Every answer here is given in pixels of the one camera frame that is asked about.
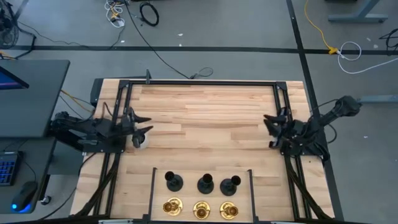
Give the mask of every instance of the monitor screen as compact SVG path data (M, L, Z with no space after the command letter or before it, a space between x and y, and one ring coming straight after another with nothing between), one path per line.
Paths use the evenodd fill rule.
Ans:
M0 90L28 88L29 85L0 67Z

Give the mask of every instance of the keyboard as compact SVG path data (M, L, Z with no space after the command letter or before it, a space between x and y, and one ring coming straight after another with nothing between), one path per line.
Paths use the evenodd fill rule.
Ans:
M22 152L0 152L0 186L12 186Z

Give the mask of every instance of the gold object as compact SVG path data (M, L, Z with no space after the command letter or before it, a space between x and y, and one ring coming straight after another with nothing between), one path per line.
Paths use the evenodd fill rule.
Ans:
M182 211L182 201L179 198L170 198L163 204L163 211L171 216L176 216Z
M223 218L231 220L238 214L238 208L232 202L224 202L220 207L220 213Z
M205 219L210 214L210 205L207 202L198 202L193 206L193 214L198 219Z

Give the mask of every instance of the white cable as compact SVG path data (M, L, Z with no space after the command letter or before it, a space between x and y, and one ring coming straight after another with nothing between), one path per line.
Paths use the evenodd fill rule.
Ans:
M111 12L111 14L113 14L112 9L117 12L118 14L121 14L123 12L123 9L121 8L121 6L124 6L123 4L115 4L113 6L111 6L111 4L109 3L109 0L106 0L104 8L106 9L106 19L108 20L108 22L110 22L112 24L112 26L116 27L116 28L122 28L125 25L125 21L122 18L117 18L116 22L118 22L118 25L116 25L115 23L113 23L111 21L111 19L109 18L109 12Z
M358 55L358 57L356 57L356 58L348 58L348 57L345 57L345 56L343 55L343 48L344 48L344 46L345 46L346 44L353 44L353 45L357 46L357 49L359 49L359 55ZM361 55L362 55L362 48L361 48L361 46L359 46L359 44L357 44L357 43L355 43L355 42L348 41L348 42L343 43L343 45L342 45L341 48L340 48L340 51L337 51L337 54L338 54L338 55L337 55L337 62L338 62L338 65L340 66L340 68L342 69L342 71L344 71L345 73L348 73L348 74L359 74L359 73L363 73L363 72L366 72L366 71L368 71L368 70L370 70L370 69L372 69L372 68L377 68L377 67L379 67L379 66L386 65L386 64L388 64L388 63L391 63L391 62L393 62L393 61L398 60L398 58L395 58L395 59L392 59L392 60L390 60L390 61L388 61L388 62L384 62L384 63L381 63L381 64L379 64L379 65L375 65L375 66L369 67L369 68L364 69L364 70L362 70L362 71L358 71L358 72L347 72L345 69L343 69L343 66L341 66L340 58L343 58L343 59L348 60L348 61L350 61L350 62L353 62L353 61L358 60L358 59L361 57Z

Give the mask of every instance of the computer mouse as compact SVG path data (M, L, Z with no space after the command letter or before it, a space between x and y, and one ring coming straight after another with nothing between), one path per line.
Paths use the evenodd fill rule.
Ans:
M37 190L37 183L35 181L28 181L24 183L21 190L12 199L11 208L16 212L21 212L27 209L32 201L33 195Z

